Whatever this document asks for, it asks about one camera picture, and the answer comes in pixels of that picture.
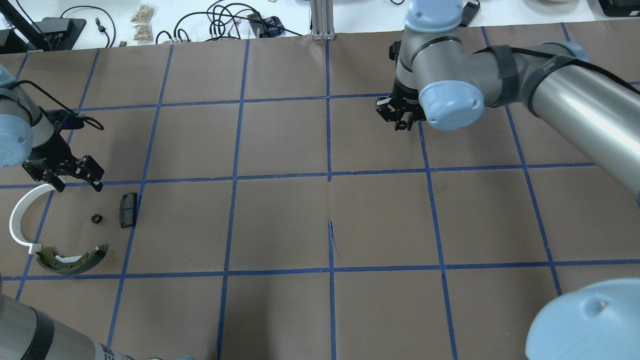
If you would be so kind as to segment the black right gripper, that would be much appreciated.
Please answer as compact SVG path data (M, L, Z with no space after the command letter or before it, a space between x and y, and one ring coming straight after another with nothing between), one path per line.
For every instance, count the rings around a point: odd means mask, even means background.
M375 111L386 122L404 121L405 130L411 130L416 123L426 120L425 112L418 100L418 91L400 82L394 82L389 96L375 101Z

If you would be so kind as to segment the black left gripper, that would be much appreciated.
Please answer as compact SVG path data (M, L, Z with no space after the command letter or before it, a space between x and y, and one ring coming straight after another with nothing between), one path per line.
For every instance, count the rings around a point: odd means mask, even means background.
M57 132L44 144L32 148L22 168L33 180L50 184L58 193L66 189L66 180L61 176L71 175L88 183L98 193L104 187L105 169L91 155L73 156L66 139Z

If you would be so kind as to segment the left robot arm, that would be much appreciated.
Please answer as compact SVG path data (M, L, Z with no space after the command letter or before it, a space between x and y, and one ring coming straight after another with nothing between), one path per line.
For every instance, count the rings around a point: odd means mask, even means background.
M60 109L46 111L23 90L30 85L53 100ZM66 188L62 176L103 189L105 170L90 155L76 157L61 135L62 130L80 130L86 125L102 131L96 119L78 114L31 80L17 80L6 68L0 73L0 165L21 166L35 182L52 185L60 193Z

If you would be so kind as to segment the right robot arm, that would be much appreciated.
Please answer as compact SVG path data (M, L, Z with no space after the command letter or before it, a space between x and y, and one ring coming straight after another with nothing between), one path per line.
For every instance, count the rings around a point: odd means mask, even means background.
M451 132L486 108L521 103L638 198L639 91L592 64L575 42L492 45L473 54L458 27L459 0L409 2L391 94L376 112L396 130L425 121ZM545 305L528 331L529 360L637 360L639 278L600 281Z

